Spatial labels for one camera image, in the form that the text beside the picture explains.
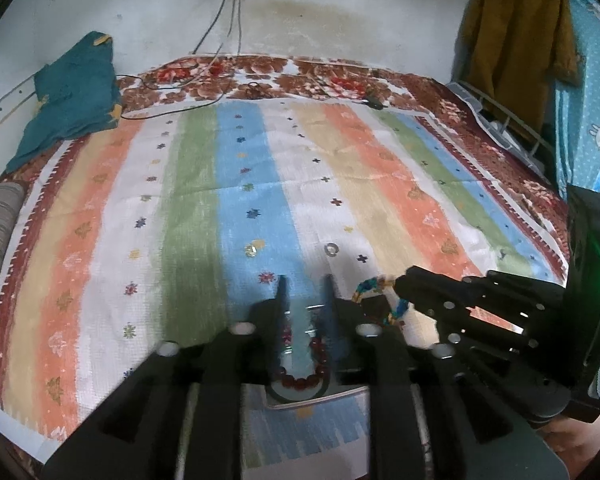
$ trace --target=green stripe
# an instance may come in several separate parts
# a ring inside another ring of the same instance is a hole
[[[215,108],[192,110],[179,121],[162,206],[162,326],[182,346],[207,342],[226,325],[214,177]]]
[[[438,186],[439,189],[466,219],[467,223],[484,234],[491,249],[496,253],[498,270],[532,276],[531,266],[526,258],[516,251],[498,224],[491,219],[480,203],[462,185],[462,182],[458,182],[458,179],[426,147],[418,135],[393,114],[385,111],[376,113],[379,119],[395,132],[404,149],[414,160],[418,161],[429,177],[432,180],[441,180],[446,183],[444,186]],[[500,251],[504,251],[507,257],[499,259],[497,255],[501,254]]]

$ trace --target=white wall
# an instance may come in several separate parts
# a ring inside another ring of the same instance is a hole
[[[448,82],[467,1],[245,0],[242,52],[353,59]],[[93,29],[113,36],[120,73],[184,56],[219,3],[14,0],[0,21],[0,96]],[[201,52],[214,51],[225,30],[218,27]]]

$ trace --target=hanging brown garment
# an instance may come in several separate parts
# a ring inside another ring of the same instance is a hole
[[[536,132],[551,79],[579,84],[569,0],[472,0],[462,35],[473,47],[466,81]]]

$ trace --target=bed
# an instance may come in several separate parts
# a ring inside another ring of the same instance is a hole
[[[342,297],[412,265],[566,278],[564,203],[434,80],[267,56],[141,77],[116,129],[6,177],[29,183],[0,276],[0,431],[23,455],[43,463],[156,344],[209,340],[281,275],[292,312],[328,273]],[[400,326],[436,341],[412,310]],[[245,478],[366,474],[364,392],[272,410],[250,388],[245,407]]]

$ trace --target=person's hand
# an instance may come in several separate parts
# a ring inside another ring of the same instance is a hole
[[[600,416],[592,424],[558,415],[538,432],[574,480],[600,451]]]

